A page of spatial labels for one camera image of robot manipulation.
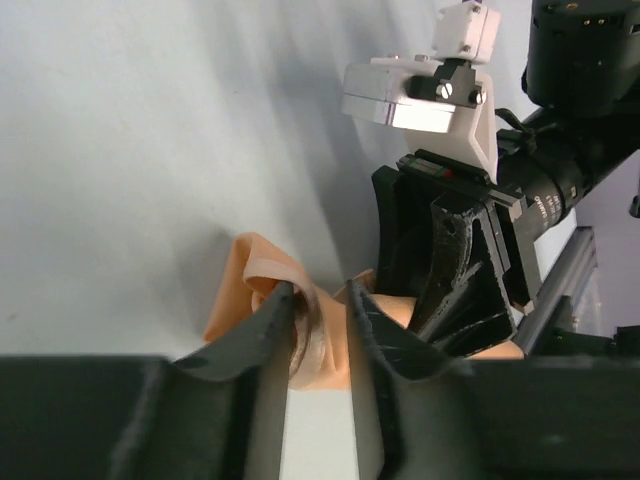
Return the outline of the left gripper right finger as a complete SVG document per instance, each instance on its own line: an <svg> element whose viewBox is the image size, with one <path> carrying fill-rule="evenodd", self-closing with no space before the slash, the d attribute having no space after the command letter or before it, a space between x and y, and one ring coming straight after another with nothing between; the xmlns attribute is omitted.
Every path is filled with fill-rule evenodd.
<svg viewBox="0 0 640 480"><path fill-rule="evenodd" d="M363 479L635 479L635 359L451 358L346 285Z"/></svg>

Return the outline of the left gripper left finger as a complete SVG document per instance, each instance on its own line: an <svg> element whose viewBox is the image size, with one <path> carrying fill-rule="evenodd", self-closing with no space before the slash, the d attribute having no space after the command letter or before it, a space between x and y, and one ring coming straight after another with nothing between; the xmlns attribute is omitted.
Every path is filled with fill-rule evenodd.
<svg viewBox="0 0 640 480"><path fill-rule="evenodd" d="M5 356L5 479L275 479L295 294L282 282L239 326L177 361Z"/></svg>

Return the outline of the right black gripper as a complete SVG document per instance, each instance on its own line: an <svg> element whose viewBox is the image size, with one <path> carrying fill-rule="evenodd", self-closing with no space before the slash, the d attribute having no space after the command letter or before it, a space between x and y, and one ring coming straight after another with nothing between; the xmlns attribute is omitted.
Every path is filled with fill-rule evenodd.
<svg viewBox="0 0 640 480"><path fill-rule="evenodd" d="M409 329L449 356L511 339L510 306L533 309L542 284L535 241L566 218L589 184L567 121L543 110L524 122L506 109L497 115L511 126L497 133L496 181L424 150L372 175L375 291L418 297Z"/></svg>

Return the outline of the orange cloth napkin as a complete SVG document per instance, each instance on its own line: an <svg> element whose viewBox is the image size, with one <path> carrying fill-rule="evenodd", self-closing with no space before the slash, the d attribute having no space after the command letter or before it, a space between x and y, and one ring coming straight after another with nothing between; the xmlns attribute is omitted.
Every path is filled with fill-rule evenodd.
<svg viewBox="0 0 640 480"><path fill-rule="evenodd" d="M257 233L243 233L233 240L203 339L213 342L238 327L282 282L293 285L297 301L289 387L349 389L346 289L326 292L293 257Z"/></svg>

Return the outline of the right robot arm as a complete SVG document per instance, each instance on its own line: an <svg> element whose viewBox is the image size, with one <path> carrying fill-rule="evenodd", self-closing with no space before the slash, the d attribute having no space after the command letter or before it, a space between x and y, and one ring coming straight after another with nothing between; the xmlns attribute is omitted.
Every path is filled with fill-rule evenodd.
<svg viewBox="0 0 640 480"><path fill-rule="evenodd" d="M375 290L411 297L409 330L451 356L508 340L542 281L534 244L639 148L639 5L536 1L522 88L536 112L490 112L495 176L420 144L372 178Z"/></svg>

